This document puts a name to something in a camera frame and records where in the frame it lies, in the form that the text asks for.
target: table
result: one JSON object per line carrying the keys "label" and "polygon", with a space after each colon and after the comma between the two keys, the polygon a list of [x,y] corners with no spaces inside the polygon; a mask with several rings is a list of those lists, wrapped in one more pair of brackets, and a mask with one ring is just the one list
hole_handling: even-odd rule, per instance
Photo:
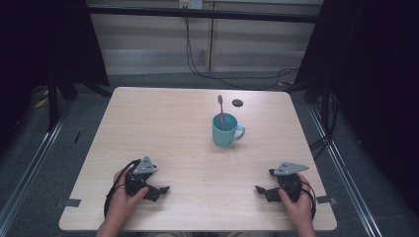
{"label": "table", "polygon": [[[211,120],[224,111],[246,127],[228,148],[211,140]],[[243,106],[236,108],[232,100]],[[282,203],[267,202],[255,185],[278,186],[269,169],[289,161],[310,167],[302,174],[318,197],[326,195],[290,95],[202,89],[118,88],[110,100],[65,208],[63,230],[97,230],[114,174],[149,155],[157,171],[147,183],[170,186],[157,202],[142,201],[125,231],[293,230]],[[333,230],[330,203],[317,205],[316,230]]]}

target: wrist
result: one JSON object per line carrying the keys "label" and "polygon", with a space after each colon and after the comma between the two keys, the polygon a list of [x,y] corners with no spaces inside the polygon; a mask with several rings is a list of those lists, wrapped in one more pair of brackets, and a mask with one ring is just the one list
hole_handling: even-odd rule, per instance
{"label": "wrist", "polygon": [[300,226],[296,233],[298,237],[315,237],[314,227],[312,225]]}
{"label": "wrist", "polygon": [[116,237],[123,228],[123,224],[112,219],[105,219],[96,234],[97,237]]}

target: hand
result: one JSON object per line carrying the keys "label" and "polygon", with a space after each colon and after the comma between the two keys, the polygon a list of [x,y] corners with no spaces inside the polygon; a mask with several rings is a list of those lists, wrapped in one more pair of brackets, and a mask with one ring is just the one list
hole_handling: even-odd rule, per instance
{"label": "hand", "polygon": [[[308,180],[301,174],[297,174],[301,181],[301,187],[310,192],[310,188],[307,185]],[[297,202],[292,202],[287,192],[283,189],[279,189],[278,193],[283,201],[289,217],[293,222],[293,225],[298,233],[299,237],[311,237],[315,236],[312,220],[311,220],[311,199],[308,194],[301,192]]]}
{"label": "hand", "polygon": [[[96,236],[117,236],[126,220],[132,215],[135,206],[142,201],[142,198],[144,198],[148,192],[148,187],[144,187],[133,197],[126,194],[126,187],[124,184],[126,183],[126,173],[128,171],[129,169],[126,169],[118,183],[115,185],[117,188],[115,189],[111,203],[109,204],[108,214],[105,221],[99,227]],[[115,174],[114,181],[120,173],[121,171]]]}

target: person's left hand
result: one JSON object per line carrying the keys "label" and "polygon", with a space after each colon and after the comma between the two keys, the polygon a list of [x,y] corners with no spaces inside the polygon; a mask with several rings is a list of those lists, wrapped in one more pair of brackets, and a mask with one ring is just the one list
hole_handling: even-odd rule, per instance
{"label": "person's left hand", "polygon": [[[117,188],[115,189],[111,203],[109,204],[107,216],[96,236],[117,236],[126,220],[132,215],[135,206],[142,201],[148,192],[148,187],[144,187],[133,197],[126,194],[125,183],[126,173],[128,171],[129,169],[126,169],[118,183],[115,185]],[[120,173],[121,171],[115,174],[114,181]]]}

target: mug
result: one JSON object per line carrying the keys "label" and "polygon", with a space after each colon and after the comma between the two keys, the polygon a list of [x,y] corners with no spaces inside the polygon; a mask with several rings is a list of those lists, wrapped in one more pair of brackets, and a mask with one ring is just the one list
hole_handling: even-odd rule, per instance
{"label": "mug", "polygon": [[[241,133],[235,136],[236,130]],[[226,147],[233,141],[240,140],[246,129],[237,123],[237,119],[231,114],[224,114],[224,128],[222,128],[220,114],[212,119],[212,141],[217,146]]]}

